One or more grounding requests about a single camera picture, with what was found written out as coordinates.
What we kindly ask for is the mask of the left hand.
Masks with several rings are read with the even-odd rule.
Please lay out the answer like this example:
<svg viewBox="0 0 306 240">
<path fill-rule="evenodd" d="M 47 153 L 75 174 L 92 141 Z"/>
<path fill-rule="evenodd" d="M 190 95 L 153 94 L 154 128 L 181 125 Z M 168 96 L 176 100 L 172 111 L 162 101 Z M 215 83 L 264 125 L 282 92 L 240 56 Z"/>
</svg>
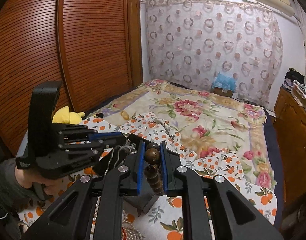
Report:
<svg viewBox="0 0 306 240">
<path fill-rule="evenodd" d="M 44 193 L 49 196 L 57 194 L 62 183 L 62 179 L 51 180 L 44 178 L 38 171 L 32 168 L 27 170 L 15 168 L 15 178 L 18 184 L 25 189 L 31 188 L 34 183 L 44 185 Z"/>
</svg>

